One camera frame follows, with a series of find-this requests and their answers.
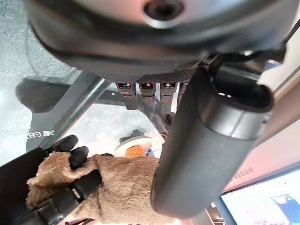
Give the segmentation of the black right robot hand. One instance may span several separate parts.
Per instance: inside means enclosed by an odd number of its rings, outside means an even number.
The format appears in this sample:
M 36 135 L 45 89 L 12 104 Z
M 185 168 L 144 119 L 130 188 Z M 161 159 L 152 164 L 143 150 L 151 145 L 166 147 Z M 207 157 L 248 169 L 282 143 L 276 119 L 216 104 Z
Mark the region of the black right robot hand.
M 71 169 L 78 169 L 87 161 L 88 148 L 78 147 L 78 138 L 69 135 L 48 148 L 35 148 L 0 168 L 0 223 L 2 225 L 57 225 L 101 184 L 102 178 L 93 170 L 76 179 L 61 191 L 51 195 L 34 209 L 26 206 L 29 188 L 27 180 L 38 171 L 39 164 L 50 153 L 66 152 Z

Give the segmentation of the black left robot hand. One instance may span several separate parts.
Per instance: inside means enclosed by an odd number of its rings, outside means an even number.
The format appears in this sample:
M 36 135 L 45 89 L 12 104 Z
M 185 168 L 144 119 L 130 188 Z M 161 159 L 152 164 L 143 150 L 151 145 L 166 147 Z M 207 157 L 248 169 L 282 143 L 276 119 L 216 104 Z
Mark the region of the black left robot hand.
M 59 60 L 122 91 L 182 97 L 151 189 L 153 209 L 191 218 L 219 197 L 274 106 L 258 79 L 282 62 L 297 0 L 27 0 L 31 27 Z

